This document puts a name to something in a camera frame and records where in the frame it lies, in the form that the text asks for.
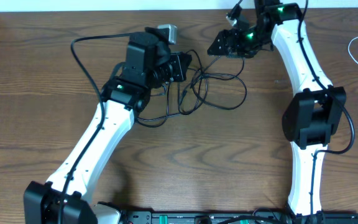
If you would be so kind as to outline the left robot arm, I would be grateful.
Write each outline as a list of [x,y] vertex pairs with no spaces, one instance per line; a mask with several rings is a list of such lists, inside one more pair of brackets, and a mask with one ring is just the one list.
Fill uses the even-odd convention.
[[128,33],[126,59],[102,88],[93,119],[63,164],[44,184],[24,192],[26,223],[119,223],[121,212],[108,203],[92,205],[99,177],[114,149],[147,106],[151,91],[186,79],[192,57],[169,48],[177,42],[172,24]]

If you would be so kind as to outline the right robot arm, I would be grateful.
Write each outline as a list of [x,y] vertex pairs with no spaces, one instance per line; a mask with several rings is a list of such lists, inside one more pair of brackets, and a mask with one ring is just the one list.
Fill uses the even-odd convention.
[[277,49],[287,70],[293,98],[282,116],[282,129],[292,150],[291,190],[287,210],[295,222],[321,223],[321,174],[331,137],[346,102],[322,71],[307,36],[305,14],[297,3],[255,1],[254,26],[237,3],[226,15],[231,29],[220,31],[208,55],[252,58],[265,45]]

